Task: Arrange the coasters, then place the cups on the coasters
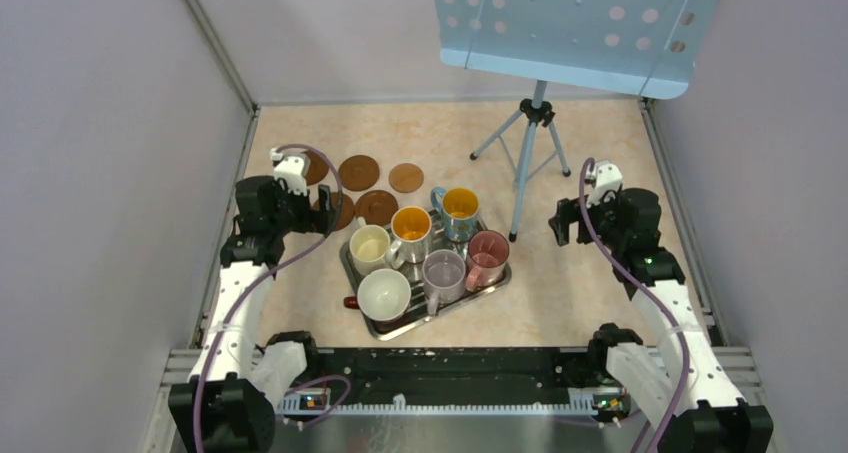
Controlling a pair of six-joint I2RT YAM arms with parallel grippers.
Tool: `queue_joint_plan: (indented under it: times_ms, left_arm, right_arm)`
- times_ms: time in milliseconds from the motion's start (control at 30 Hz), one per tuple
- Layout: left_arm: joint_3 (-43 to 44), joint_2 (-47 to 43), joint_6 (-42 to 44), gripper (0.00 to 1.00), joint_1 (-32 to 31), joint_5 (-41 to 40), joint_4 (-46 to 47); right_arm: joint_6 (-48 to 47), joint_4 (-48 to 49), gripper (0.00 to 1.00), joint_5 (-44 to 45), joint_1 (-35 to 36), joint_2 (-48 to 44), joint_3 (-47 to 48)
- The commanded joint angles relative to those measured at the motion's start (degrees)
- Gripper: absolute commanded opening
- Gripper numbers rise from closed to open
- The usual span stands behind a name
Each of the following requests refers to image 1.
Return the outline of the light brown coaster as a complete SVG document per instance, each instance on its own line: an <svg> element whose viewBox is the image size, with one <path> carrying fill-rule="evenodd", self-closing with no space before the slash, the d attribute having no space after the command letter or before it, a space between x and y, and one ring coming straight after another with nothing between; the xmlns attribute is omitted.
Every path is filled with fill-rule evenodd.
<svg viewBox="0 0 848 453"><path fill-rule="evenodd" d="M389 185L399 193L415 192L423 181L423 171L413 163L398 164L389 173Z"/></svg>

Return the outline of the white red-bottom cup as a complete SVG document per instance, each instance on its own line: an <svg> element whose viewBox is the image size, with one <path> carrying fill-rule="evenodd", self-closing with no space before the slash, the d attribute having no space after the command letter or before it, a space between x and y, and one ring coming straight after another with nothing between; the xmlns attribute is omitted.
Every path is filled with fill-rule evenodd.
<svg viewBox="0 0 848 453"><path fill-rule="evenodd" d="M356 294L343 300L343 306L355 309L375 322L392 322L402 317L412 299L408 279L399 271L379 269L366 275Z"/></svg>

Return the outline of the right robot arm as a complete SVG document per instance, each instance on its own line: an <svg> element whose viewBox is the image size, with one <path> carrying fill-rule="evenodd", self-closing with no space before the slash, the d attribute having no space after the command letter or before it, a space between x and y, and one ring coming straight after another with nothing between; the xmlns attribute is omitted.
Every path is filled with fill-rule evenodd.
<svg viewBox="0 0 848 453"><path fill-rule="evenodd" d="M631 304L650 324L661 358L631 330L602 325L589 343L589 377L625 388L654 432L649 452L764 452L774 423L720 364L700 326L676 257L660 244L662 209L643 188L562 199L549 225L558 245L593 244L609 260Z"/></svg>

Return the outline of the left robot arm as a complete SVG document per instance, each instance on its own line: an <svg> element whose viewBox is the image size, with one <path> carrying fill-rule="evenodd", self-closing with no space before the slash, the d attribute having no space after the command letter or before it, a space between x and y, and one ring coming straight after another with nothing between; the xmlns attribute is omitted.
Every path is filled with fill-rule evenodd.
<svg viewBox="0 0 848 453"><path fill-rule="evenodd" d="M265 452L274 437L271 401L250 379L261 309L278 271L289 233L328 237L342 201L330 188L296 191L287 181L254 176L235 187L237 213L219 253L219 293L200 355L168 407L189 452Z"/></svg>

